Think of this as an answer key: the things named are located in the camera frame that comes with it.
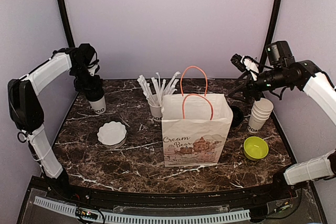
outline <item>wire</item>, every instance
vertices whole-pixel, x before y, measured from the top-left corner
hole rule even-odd
[[[90,63],[90,64],[88,65],[88,68],[93,67],[94,65],[96,65],[96,64],[99,62],[97,52],[95,51],[94,54],[96,55],[96,59],[95,59],[92,63]]]
[[[103,223],[105,223],[105,217],[103,215],[103,213],[100,210],[97,210],[102,216],[103,216]],[[77,219],[78,222],[83,223],[83,224],[93,224],[96,223],[97,220],[95,221],[90,221],[90,220],[84,220],[80,215],[77,215],[76,217],[79,218],[79,220]]]
[[[267,215],[264,215],[264,216],[251,216],[251,219],[274,219],[274,220],[277,220],[277,219],[286,219],[287,217],[291,216],[292,214],[294,214],[298,210],[298,208],[301,205],[301,201],[302,201],[302,188],[301,188],[301,191],[300,191],[300,200],[299,200],[299,203],[296,206],[296,208],[290,214],[288,214],[286,216],[283,216],[283,217],[269,217],[269,216],[277,213],[276,211],[272,211],[271,213],[269,213]]]
[[[282,100],[282,95],[284,94],[284,91],[285,91],[287,88],[288,88],[288,87],[284,87],[284,88],[281,90],[280,94],[274,93],[274,92],[271,91],[271,90],[269,90],[269,92],[270,92],[272,95],[274,95],[274,96],[276,96],[277,98],[279,98],[279,100],[281,101],[281,100]]]
[[[61,195],[58,191],[56,191],[55,188],[53,187],[53,185],[52,185],[51,183],[48,182],[48,178],[47,178],[47,175],[46,175],[46,173],[45,173],[45,171],[44,171],[44,168],[43,168],[42,164],[40,164],[40,167],[41,167],[41,171],[42,171],[43,176],[45,177],[46,182],[48,183],[48,185],[51,187],[51,189],[52,189],[52,190],[53,190],[59,197],[65,199],[66,201],[70,201],[71,203],[74,203],[76,206],[77,206],[77,204],[82,204],[82,205],[85,205],[85,206],[87,206],[87,207],[89,207],[89,208],[92,208],[92,209],[96,210],[96,211],[101,215],[101,218],[103,219],[103,223],[102,223],[102,224],[105,224],[105,216],[104,216],[104,214],[103,214],[99,209],[97,209],[96,207],[94,207],[94,206],[92,206],[92,205],[90,205],[90,204],[87,204],[87,203],[84,203],[84,202],[81,202],[81,201],[78,201],[78,200],[68,199],[67,197],[64,197],[64,196]]]
[[[271,219],[271,220],[281,220],[281,219],[286,219],[288,218],[289,216],[291,216],[292,214],[294,214],[300,207],[301,205],[301,201],[302,201],[302,188],[301,188],[301,192],[300,192],[300,201],[298,203],[298,205],[296,206],[296,208],[288,215],[286,216],[283,216],[283,217],[266,217],[265,219]]]
[[[333,89],[335,89],[335,86],[334,86],[334,84],[332,83],[332,81],[331,81],[329,75],[328,75],[326,72],[324,72],[324,71],[321,71],[321,73],[324,74],[324,75],[326,76],[327,80],[329,81],[329,84],[332,86]]]
[[[290,195],[290,202],[293,202],[293,195],[292,195],[292,193],[290,191],[287,191],[287,192],[289,192],[289,195]]]
[[[20,139],[20,135],[23,135],[23,136],[25,137],[25,139],[24,139],[24,140],[21,140],[21,139]],[[27,136],[28,136],[27,133],[24,133],[24,132],[22,132],[22,131],[19,131],[19,132],[17,133],[16,136],[17,136],[17,139],[19,140],[20,143],[24,144],[24,143],[27,142]]]

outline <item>white bowl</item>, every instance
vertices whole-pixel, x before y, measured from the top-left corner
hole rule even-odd
[[[113,148],[119,148],[125,143],[127,130],[120,122],[109,122],[99,128],[98,141]]]

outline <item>light purple wall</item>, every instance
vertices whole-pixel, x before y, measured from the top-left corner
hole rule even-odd
[[[67,43],[56,0],[0,0],[0,31],[0,223],[16,223],[30,178],[40,171],[27,144],[16,139],[18,130],[8,113],[7,83]],[[51,142],[74,96],[72,78],[66,74],[40,95]]]
[[[273,0],[66,0],[76,42],[89,41],[103,78],[171,77],[187,66],[237,77],[231,56],[260,56]],[[197,71],[191,76],[201,77]]]
[[[287,40],[297,61],[310,59],[336,82],[336,1],[282,0],[274,41]],[[336,148],[336,127],[303,92],[272,99],[298,162]],[[316,182],[329,223],[336,220],[336,179]]]

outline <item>white robotic arm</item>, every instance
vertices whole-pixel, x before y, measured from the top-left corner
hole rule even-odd
[[[251,98],[260,99],[263,91],[270,91],[279,99],[286,88],[297,87],[311,97],[336,125],[336,91],[328,75],[309,60],[295,62],[286,41],[277,41],[266,46],[266,52],[271,70],[256,71],[259,64],[250,56],[234,55],[232,63],[248,77],[243,84],[228,96],[249,102]],[[280,95],[274,89],[283,88]],[[235,93],[242,92],[243,99],[235,97]],[[282,178],[287,185],[295,185],[309,180],[332,178],[336,175],[336,151],[332,150],[323,156],[307,162],[288,167]]]
[[[61,49],[29,74],[8,84],[9,110],[12,120],[21,130],[19,140],[28,142],[34,160],[49,178],[58,179],[66,172],[57,161],[46,136],[44,114],[37,96],[58,76],[70,70],[70,75],[76,77],[76,90],[85,93],[97,114],[103,113],[106,105],[102,82],[99,76],[95,76],[99,69],[98,60],[91,63],[95,53],[89,44]]]
[[[336,92],[325,74],[318,72],[315,77],[310,77],[303,91],[321,107],[336,125]],[[303,181],[335,176],[334,172],[336,171],[333,171],[330,163],[330,156],[334,153],[335,150],[332,150],[323,156],[290,166],[284,173],[287,184],[295,185]]]

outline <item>brown marble surface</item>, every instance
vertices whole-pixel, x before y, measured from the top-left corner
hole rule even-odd
[[[186,79],[184,83],[186,93],[204,92],[202,79]],[[209,80],[209,92],[228,94],[233,88],[233,80]],[[244,140],[252,136],[247,131],[251,105],[228,99],[246,117],[230,131],[219,163],[164,167],[161,124],[150,119],[137,81],[104,81],[104,90],[106,113],[96,115],[80,94],[53,147],[73,185],[133,193],[201,193],[269,184],[277,170],[291,163],[272,119],[254,134],[268,143],[268,156],[257,162],[244,156]],[[128,131],[126,144],[117,150],[97,138],[99,128],[110,121],[123,123]]]

